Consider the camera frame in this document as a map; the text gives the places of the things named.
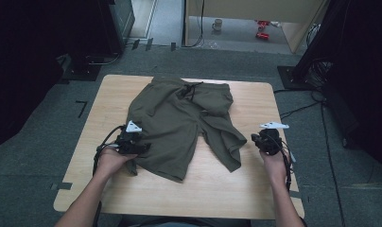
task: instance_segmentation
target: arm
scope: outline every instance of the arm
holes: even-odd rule
[[[288,195],[286,188],[286,167],[281,152],[269,156],[260,152],[265,169],[268,172],[273,193],[274,213],[276,217],[276,226],[301,226],[304,227],[298,213]]]
[[[105,147],[101,152],[94,177],[55,226],[92,226],[106,183],[124,163],[135,156],[123,156],[114,148]]]

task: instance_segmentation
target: red object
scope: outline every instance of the red object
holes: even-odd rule
[[[259,31],[263,31],[263,30],[265,30],[265,27],[266,26],[264,26],[264,25],[258,25],[258,30]]]
[[[270,24],[269,21],[258,21],[258,25],[260,26],[268,26]]]
[[[258,32],[256,33],[256,38],[262,39],[262,40],[268,40],[269,39],[269,34],[263,33],[263,32]]]

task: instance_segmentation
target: drawstring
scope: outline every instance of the drawstring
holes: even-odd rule
[[[184,86],[186,87],[185,90],[182,90],[182,96],[186,96],[188,93],[191,92],[191,89],[192,89],[192,96],[191,96],[191,101],[194,99],[194,94],[195,94],[195,87],[197,87],[198,85],[201,85],[203,82],[200,82],[200,83],[196,83],[196,84],[193,84],[193,85],[189,85],[189,84],[184,84]]]

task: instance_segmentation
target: human hand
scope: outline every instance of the human hand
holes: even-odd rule
[[[119,154],[114,147],[106,146],[100,152],[99,163],[95,174],[110,178],[123,164],[136,156],[137,154],[122,155]]]
[[[272,184],[275,183],[276,185],[278,183],[280,185],[285,185],[287,173],[282,152],[279,151],[275,155],[268,155],[259,150],[259,153],[264,160],[265,170],[268,172],[270,182]],[[289,161],[288,152],[285,152],[285,155]]]

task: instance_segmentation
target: shorts waistband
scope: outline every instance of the shorts waistband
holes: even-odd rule
[[[193,85],[193,84],[199,84],[200,82],[188,82],[183,79],[179,78],[153,78],[152,84],[156,83],[169,83],[169,84],[175,84],[179,86],[184,86],[185,84]],[[230,91],[230,86],[227,83],[200,83],[198,85],[198,88],[207,88],[207,89],[218,89],[218,90],[226,90]]]

